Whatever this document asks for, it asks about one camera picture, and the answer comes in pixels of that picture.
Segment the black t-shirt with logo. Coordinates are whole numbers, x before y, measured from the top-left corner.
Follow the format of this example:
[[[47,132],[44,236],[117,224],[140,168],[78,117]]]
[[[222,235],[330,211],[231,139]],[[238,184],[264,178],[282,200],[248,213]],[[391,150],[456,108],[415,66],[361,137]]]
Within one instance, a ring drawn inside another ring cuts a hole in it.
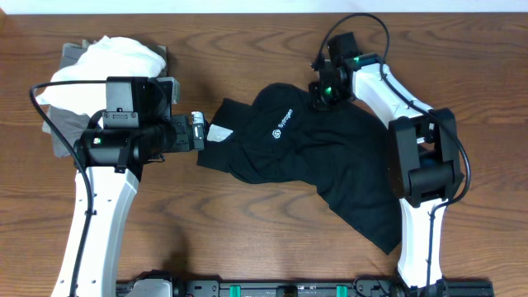
[[[317,111],[308,92],[290,84],[264,87],[250,105],[224,99],[201,167],[249,184],[301,181],[315,186],[331,211],[386,254],[401,242],[401,212],[389,187],[384,124],[345,101]]]

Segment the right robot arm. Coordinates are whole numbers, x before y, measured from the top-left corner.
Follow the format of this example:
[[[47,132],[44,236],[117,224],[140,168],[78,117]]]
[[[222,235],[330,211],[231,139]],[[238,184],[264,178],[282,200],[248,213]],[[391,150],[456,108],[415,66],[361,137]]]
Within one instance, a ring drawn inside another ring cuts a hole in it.
[[[455,117],[418,100],[391,73],[384,58],[362,54],[352,33],[326,36],[328,54],[317,54],[318,81],[309,86],[317,107],[359,99],[388,130],[389,180],[402,213],[398,274],[407,295],[440,296],[446,289],[440,265],[446,206],[464,178],[467,156]]]

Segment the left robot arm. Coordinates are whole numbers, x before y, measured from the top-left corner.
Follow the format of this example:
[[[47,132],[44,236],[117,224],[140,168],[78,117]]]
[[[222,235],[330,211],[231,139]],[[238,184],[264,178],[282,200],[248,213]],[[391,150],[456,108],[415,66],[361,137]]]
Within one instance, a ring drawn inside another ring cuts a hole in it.
[[[125,223],[144,165],[202,150],[200,111],[174,115],[175,78],[108,77],[106,106],[74,145],[76,203],[54,296],[114,296]]]

